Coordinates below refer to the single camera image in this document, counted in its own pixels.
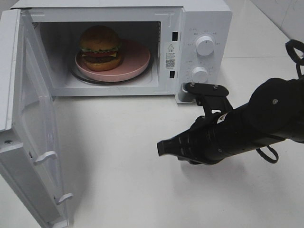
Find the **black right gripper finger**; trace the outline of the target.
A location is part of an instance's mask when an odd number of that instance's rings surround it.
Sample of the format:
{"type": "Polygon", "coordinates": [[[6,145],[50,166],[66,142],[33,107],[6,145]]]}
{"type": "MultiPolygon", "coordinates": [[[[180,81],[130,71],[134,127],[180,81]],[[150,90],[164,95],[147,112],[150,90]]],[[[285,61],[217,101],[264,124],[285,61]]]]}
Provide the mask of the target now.
{"type": "Polygon", "coordinates": [[[196,132],[186,130],[170,139],[157,143],[159,156],[173,155],[181,158],[196,158],[195,138],[196,132]]]}

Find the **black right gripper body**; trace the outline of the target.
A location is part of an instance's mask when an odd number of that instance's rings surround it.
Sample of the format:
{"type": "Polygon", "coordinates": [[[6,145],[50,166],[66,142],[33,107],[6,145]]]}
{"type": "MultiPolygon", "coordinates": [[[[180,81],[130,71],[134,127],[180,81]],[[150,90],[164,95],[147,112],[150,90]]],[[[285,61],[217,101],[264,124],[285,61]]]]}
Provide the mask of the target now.
{"type": "Polygon", "coordinates": [[[219,142],[220,134],[216,132],[218,119],[233,109],[227,97],[199,95],[195,100],[203,107],[205,115],[198,117],[190,127],[194,146],[194,159],[190,164],[217,164],[224,158],[237,155],[219,142]]]}

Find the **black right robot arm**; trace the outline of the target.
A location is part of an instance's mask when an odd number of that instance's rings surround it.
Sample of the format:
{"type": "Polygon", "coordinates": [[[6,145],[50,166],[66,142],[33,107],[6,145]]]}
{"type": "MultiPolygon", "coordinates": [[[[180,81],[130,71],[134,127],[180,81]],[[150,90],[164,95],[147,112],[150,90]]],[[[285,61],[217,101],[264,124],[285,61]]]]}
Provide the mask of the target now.
{"type": "Polygon", "coordinates": [[[304,81],[271,78],[249,101],[233,108],[228,90],[219,85],[187,83],[185,90],[202,106],[204,115],[192,126],[157,143],[160,156],[174,155],[191,164],[216,164],[227,157],[256,150],[269,163],[262,148],[286,139],[304,141],[304,81]]]}

